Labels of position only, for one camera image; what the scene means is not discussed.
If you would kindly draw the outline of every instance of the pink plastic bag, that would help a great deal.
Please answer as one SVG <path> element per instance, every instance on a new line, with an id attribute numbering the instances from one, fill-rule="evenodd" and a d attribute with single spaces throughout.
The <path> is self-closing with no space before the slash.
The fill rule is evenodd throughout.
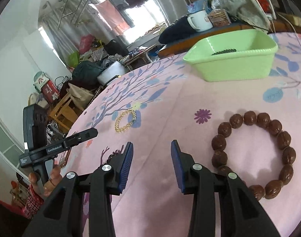
<path id="1" fill-rule="evenodd" d="M 93 35 L 82 37 L 79 45 L 79 54 L 84 54 L 85 52 L 89 51 L 94 40 L 95 37 Z"/>

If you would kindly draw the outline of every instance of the brown beaded bracelet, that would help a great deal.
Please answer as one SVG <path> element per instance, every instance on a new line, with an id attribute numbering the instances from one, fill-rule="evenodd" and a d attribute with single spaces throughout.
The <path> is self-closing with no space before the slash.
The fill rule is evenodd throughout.
<path id="1" fill-rule="evenodd" d="M 257 200 L 265 197 L 266 199 L 275 198 L 281 191 L 284 185 L 287 185 L 294 174 L 292 164 L 296 159 L 295 150 L 290 147 L 291 136 L 288 132 L 282 131 L 282 124 L 279 120 L 270 120 L 267 113 L 259 113 L 258 116 L 253 111 L 248 111 L 242 117 L 240 114 L 234 114 L 229 119 L 229 122 L 223 122 L 218 127 L 218 135 L 212 139 L 212 148 L 214 154 L 212 157 L 212 165 L 217 168 L 218 173 L 227 175 L 233 172 L 227 164 L 227 154 L 224 152 L 226 147 L 226 137 L 232 133 L 232 128 L 237 129 L 245 123 L 248 126 L 256 124 L 257 126 L 268 130 L 268 132 L 275 136 L 277 145 L 280 150 L 283 150 L 282 162 L 284 164 L 278 180 L 272 180 L 267 183 L 265 188 L 261 185 L 252 185 L 249 189 L 253 192 Z"/>

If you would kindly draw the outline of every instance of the floral tablecloth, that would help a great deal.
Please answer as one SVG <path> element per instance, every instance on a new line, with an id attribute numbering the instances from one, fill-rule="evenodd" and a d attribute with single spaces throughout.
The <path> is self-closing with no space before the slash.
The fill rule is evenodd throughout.
<path id="1" fill-rule="evenodd" d="M 215 172 L 211 140 L 219 124 L 248 110 L 267 112 L 292 136 L 297 152 L 293 179 L 276 198 L 260 201 L 281 236 L 292 233 L 301 220 L 301 35 L 271 37 L 279 50 L 265 79 L 208 83 L 183 63 L 180 54 L 122 76 L 78 118 L 70 133 L 94 127 L 99 134 L 72 149 L 62 174 L 91 173 L 122 145 L 134 144 L 126 189 L 112 200 L 117 237 L 187 236 L 193 197 L 178 189 L 170 143 L 178 140 L 182 151 Z M 126 132 L 117 133 L 115 120 L 126 109 L 135 110 L 137 120 Z M 130 120 L 124 117 L 120 126 Z M 282 154 L 265 130 L 243 125 L 226 141 L 227 165 L 248 186 L 265 186 L 278 178 Z M 87 226 L 88 195 L 84 214 Z"/>

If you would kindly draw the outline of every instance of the silver screw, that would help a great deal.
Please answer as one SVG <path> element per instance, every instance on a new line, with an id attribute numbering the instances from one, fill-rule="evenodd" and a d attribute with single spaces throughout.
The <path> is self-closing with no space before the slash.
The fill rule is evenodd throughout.
<path id="1" fill-rule="evenodd" d="M 109 170 L 111 170 L 111 168 L 112 168 L 112 167 L 111 167 L 110 165 L 108 165 L 108 164 L 102 166 L 102 170 L 103 170 L 103 171 L 109 171 Z"/>
<path id="2" fill-rule="evenodd" d="M 236 175 L 234 172 L 230 172 L 230 173 L 228 174 L 228 177 L 234 180 L 234 179 L 237 178 L 237 175 Z"/>
<path id="3" fill-rule="evenodd" d="M 67 173 L 67 175 L 66 175 L 66 177 L 67 177 L 68 179 L 73 179 L 75 176 L 76 176 L 75 172 L 69 172 L 69 173 Z"/>
<path id="4" fill-rule="evenodd" d="M 192 168 L 194 169 L 194 170 L 201 170 L 203 167 L 202 167 L 202 165 L 200 165 L 200 164 L 194 164 L 193 166 L 192 166 Z"/>

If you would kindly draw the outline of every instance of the white wall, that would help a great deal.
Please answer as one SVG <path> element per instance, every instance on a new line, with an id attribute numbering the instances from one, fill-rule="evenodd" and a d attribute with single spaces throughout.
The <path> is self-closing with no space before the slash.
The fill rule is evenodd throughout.
<path id="1" fill-rule="evenodd" d="M 11 181 L 17 180 L 16 171 L 0 155 L 0 200 L 10 204 Z"/>
<path id="2" fill-rule="evenodd" d="M 40 2 L 10 0 L 0 15 L 0 119 L 22 145 L 22 110 L 35 92 L 34 75 L 71 75 L 38 33 Z"/>

